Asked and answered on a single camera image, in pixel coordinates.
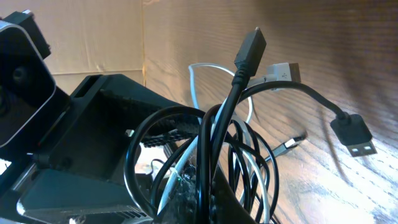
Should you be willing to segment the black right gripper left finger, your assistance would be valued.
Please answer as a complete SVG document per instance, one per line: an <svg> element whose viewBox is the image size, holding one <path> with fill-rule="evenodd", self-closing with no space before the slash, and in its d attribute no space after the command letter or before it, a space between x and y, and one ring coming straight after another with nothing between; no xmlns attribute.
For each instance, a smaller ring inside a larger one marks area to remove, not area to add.
<svg viewBox="0 0 398 224"><path fill-rule="evenodd" d="M160 213L160 223L193 224L196 208L196 177L184 174L179 178L172 197Z"/></svg>

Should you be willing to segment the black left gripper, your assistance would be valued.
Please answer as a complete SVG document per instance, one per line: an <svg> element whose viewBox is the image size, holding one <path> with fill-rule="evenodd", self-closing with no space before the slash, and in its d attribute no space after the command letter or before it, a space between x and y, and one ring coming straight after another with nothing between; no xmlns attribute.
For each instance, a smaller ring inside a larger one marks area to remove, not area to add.
<svg viewBox="0 0 398 224"><path fill-rule="evenodd" d="M30 132L32 164L17 183L21 223L155 223L131 198L124 163L133 131L170 101L130 78L87 76L55 87Z"/></svg>

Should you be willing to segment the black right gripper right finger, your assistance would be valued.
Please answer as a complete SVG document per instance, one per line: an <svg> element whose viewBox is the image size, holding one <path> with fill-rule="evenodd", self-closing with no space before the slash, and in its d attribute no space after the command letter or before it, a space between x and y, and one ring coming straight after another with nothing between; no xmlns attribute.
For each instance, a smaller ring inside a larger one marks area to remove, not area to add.
<svg viewBox="0 0 398 224"><path fill-rule="evenodd" d="M216 168L211 186L211 223L256 223L236 199L220 167Z"/></svg>

